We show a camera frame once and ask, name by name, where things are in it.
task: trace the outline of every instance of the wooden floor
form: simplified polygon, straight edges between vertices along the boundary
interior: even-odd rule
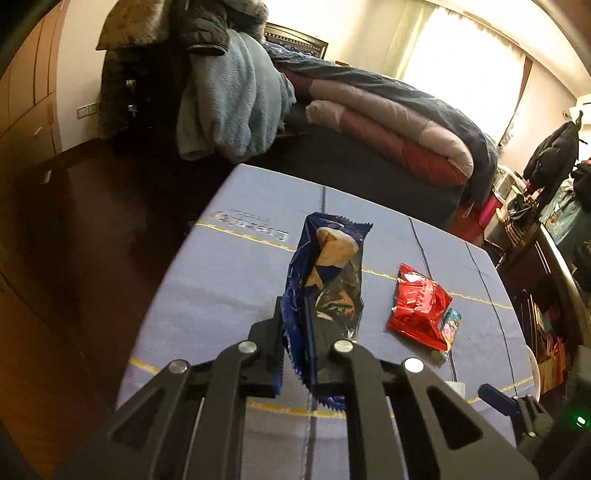
[[[187,221],[232,169],[98,140],[60,161],[48,183],[2,189],[0,202],[0,411],[45,478],[113,410]]]

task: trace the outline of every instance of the table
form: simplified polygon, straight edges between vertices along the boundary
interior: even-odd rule
[[[377,358],[418,356],[440,378],[466,384],[468,402],[514,443],[510,421],[477,397],[491,383],[534,392],[525,341],[487,254],[426,223],[355,196],[256,167],[237,166],[171,264],[142,324],[118,403],[175,358],[197,364],[272,316],[305,217],[321,211],[372,222],[363,250],[365,303],[358,341]],[[453,366],[385,329],[404,262],[438,281],[461,312]],[[243,479],[348,478],[346,422],[319,407],[285,359],[281,395],[248,402]]]

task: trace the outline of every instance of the black jacket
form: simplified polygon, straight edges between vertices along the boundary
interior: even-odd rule
[[[228,50],[228,28],[263,42],[268,17],[262,0],[174,0],[170,28],[189,52],[218,56]]]
[[[544,189],[540,206],[547,205],[554,197],[578,158],[579,129],[573,122],[566,122],[536,149],[523,177],[530,181],[531,190]]]

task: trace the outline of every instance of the plastic food package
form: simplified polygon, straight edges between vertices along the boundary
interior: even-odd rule
[[[310,353],[307,345],[306,299],[318,295],[315,304],[319,318],[337,323],[343,338],[355,340],[361,320],[361,260],[363,241],[371,229],[368,223],[312,213],[306,217],[300,243],[287,274],[281,299],[287,349],[305,385],[310,385]],[[342,399],[319,399],[342,410]]]
[[[398,277],[398,300],[388,328],[446,352],[447,342],[439,324],[452,298],[440,285],[408,265],[400,265]]]
[[[453,341],[456,339],[457,329],[462,321],[462,315],[456,309],[449,309],[443,317],[441,333],[447,343],[447,351],[452,349]]]

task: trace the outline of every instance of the blue fleece blanket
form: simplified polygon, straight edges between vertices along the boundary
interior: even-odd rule
[[[474,173],[466,191],[474,202],[484,203],[488,199],[496,172],[498,153],[491,138],[461,111],[433,95],[374,72],[338,66],[269,42],[263,46],[273,62],[285,64],[294,72],[315,79],[347,83],[401,103],[455,133],[466,144],[474,158]]]
[[[241,163],[266,152],[296,102],[291,83],[261,44],[245,33],[228,34],[224,55],[190,55],[177,121],[178,152],[185,160],[216,150]]]

